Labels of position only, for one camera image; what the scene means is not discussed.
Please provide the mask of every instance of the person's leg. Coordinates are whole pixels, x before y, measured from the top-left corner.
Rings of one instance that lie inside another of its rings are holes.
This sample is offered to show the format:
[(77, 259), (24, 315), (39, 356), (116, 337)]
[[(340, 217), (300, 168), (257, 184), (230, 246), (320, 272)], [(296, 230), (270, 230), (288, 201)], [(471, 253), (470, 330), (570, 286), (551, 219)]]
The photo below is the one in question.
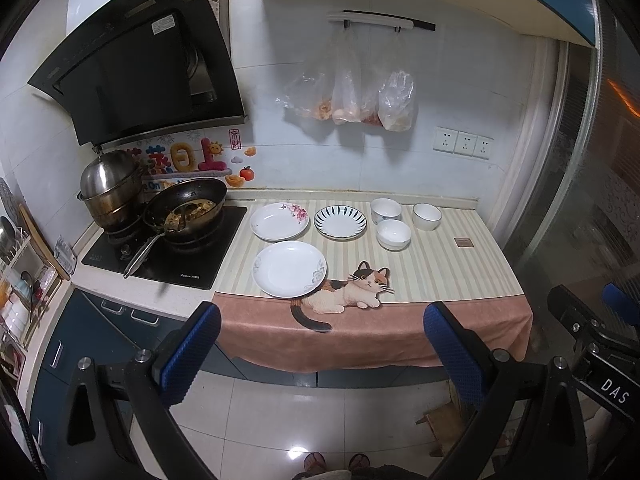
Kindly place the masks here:
[(396, 465), (371, 467), (369, 457), (364, 453), (356, 453), (349, 460), (351, 480), (427, 480), (425, 476)]
[(321, 453), (309, 453), (304, 461), (305, 471), (295, 475), (292, 480), (302, 480), (303, 478), (311, 478), (320, 473), (327, 472), (326, 462)]

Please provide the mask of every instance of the gas stove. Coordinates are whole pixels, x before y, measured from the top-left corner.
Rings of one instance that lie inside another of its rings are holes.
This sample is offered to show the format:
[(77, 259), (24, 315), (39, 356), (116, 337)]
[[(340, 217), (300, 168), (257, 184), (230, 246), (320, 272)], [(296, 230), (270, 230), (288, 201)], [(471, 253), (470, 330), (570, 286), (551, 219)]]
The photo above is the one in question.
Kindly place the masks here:
[[(245, 207), (223, 207), (221, 221), (215, 229), (187, 244), (175, 245), (158, 240), (133, 276), (205, 290), (211, 288), (246, 212)], [(102, 233), (82, 263), (122, 274), (134, 254), (153, 235), (141, 221), (118, 233)]]

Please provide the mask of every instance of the brand logo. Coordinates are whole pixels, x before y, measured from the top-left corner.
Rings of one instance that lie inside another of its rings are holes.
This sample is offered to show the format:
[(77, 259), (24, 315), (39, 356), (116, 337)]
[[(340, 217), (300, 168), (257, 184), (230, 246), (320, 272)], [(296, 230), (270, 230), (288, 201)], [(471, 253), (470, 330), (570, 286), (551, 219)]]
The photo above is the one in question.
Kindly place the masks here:
[(606, 392), (609, 397), (613, 397), (620, 404), (623, 404), (626, 401), (626, 398), (629, 396), (628, 392), (621, 392), (620, 386), (617, 386), (613, 390), (611, 387), (613, 386), (613, 381), (611, 379), (607, 379), (604, 381), (604, 384), (600, 387), (601, 391)]

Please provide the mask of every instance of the frying pan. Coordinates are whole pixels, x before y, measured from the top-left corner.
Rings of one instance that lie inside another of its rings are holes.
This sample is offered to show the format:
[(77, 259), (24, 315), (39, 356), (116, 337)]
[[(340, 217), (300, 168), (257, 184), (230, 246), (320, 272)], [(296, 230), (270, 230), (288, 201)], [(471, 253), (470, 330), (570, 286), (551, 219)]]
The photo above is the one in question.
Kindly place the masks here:
[[(203, 233), (210, 230), (214, 220), (222, 211), (225, 196), (226, 185), (216, 178), (185, 180), (158, 193), (149, 201), (142, 213), (142, 221), (151, 227), (156, 232), (156, 235), (149, 238), (139, 248), (127, 268), (124, 269), (123, 276), (128, 278), (138, 270), (151, 248), (160, 238), (164, 237), (169, 243), (171, 241), (184, 242), (196, 240)], [(164, 224), (169, 213), (178, 212), (179, 208), (193, 200), (211, 200), (215, 206), (204, 215), (189, 220), (184, 225), (182, 225), (184, 220), (181, 220), (180, 227), (177, 230), (171, 229)]]

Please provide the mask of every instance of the slipper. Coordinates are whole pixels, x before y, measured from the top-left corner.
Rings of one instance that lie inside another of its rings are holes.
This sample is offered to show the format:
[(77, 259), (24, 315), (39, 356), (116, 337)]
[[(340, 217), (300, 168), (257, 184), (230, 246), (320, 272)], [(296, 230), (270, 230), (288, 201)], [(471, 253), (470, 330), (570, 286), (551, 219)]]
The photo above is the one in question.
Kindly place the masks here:
[(309, 453), (304, 461), (305, 471), (307, 473), (326, 473), (326, 462), (321, 453)]
[(370, 467), (370, 466), (371, 466), (371, 462), (367, 455), (365, 455), (364, 453), (356, 453), (351, 457), (351, 460), (349, 460), (349, 465), (347, 466), (347, 469), (353, 472), (355, 469), (360, 469), (362, 467)]

